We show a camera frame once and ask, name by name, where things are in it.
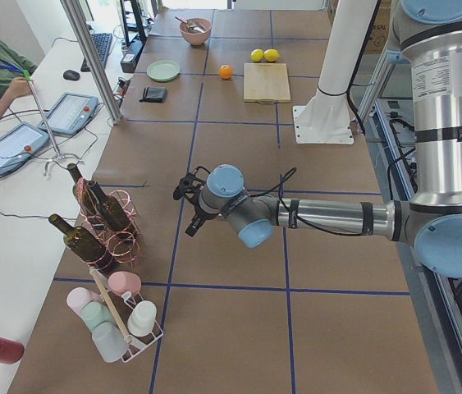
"tablet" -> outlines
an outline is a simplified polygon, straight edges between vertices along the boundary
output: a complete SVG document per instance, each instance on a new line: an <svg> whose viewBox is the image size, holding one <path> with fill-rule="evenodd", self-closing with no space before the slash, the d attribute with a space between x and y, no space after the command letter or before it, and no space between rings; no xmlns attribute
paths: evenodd
<svg viewBox="0 0 462 394"><path fill-rule="evenodd" d="M0 175L15 171L48 142L48 134L22 122L0 138Z"/></svg>
<svg viewBox="0 0 462 394"><path fill-rule="evenodd" d="M74 135L89 122L98 106L98 98L76 93L64 93L47 114L48 124L54 134ZM47 130L44 122L38 124Z"/></svg>

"orange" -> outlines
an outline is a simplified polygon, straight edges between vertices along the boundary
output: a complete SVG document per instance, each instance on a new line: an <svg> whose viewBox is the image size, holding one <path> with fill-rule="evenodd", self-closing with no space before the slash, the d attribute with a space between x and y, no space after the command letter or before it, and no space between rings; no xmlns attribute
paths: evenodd
<svg viewBox="0 0 462 394"><path fill-rule="evenodd" d="M218 72L218 74L223 80L229 80L234 74L234 70L232 70L232 67L228 64L224 64L220 66L220 71Z"/></svg>

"cup rack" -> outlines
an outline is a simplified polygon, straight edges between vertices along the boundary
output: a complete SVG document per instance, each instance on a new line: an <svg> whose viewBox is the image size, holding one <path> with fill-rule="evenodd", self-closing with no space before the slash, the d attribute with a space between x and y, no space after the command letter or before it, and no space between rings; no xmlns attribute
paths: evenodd
<svg viewBox="0 0 462 394"><path fill-rule="evenodd" d="M123 363L128 363L137 355L141 354L143 351L149 348L154 342L158 341L158 339L160 339L163 336L163 330L159 326L158 322L154 321L153 330L149 335L145 337L147 338L146 341L144 341L143 338L138 338L130 334L128 329L126 328L125 323L121 319L120 314L117 312L116 306L112 303L112 299L109 295L109 292L111 292L111 290L108 286L107 278L105 278L105 276L102 275L102 273L95 268L91 268L89 272L92 278L94 279L96 286L99 289L99 293L101 294L101 297L103 298L105 304L108 307L108 310L110 310L110 313L116 321L116 325L120 329L121 334L125 339L125 342L129 345L128 351L121 357L121 361ZM138 299L144 300L141 293L133 295L129 291L121 295L121 298L123 299L123 302L131 309L134 309L134 307L138 304Z"/></svg>

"computer mouse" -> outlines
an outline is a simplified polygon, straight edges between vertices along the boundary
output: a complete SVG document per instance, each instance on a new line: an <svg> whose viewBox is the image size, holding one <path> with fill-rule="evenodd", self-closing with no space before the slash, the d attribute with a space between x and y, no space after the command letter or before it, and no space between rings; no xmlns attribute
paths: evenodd
<svg viewBox="0 0 462 394"><path fill-rule="evenodd" d="M81 78L81 74L74 70L66 70L63 72L63 78L66 80L78 80Z"/></svg>

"wooden stick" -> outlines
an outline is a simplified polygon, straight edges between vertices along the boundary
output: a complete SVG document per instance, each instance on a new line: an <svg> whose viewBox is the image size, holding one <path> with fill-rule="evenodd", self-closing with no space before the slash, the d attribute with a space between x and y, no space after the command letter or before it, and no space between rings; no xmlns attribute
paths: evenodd
<svg viewBox="0 0 462 394"><path fill-rule="evenodd" d="M96 282L96 286L99 289L99 293L101 293L102 298L104 299L105 303L107 304L108 310L110 310L110 313L114 317L114 320L116 321L117 326L119 327L121 334L125 338L125 342L130 344L132 342L132 338L130 337L129 330L126 329L125 324L123 323L123 320L121 320L121 316L117 312L116 307L112 303L112 300L110 299L110 296L108 295L108 291L101 282L101 278L98 275L98 272L96 271L95 268L91 268L89 270L90 275L92 275L92 278L94 279L94 282Z"/></svg>

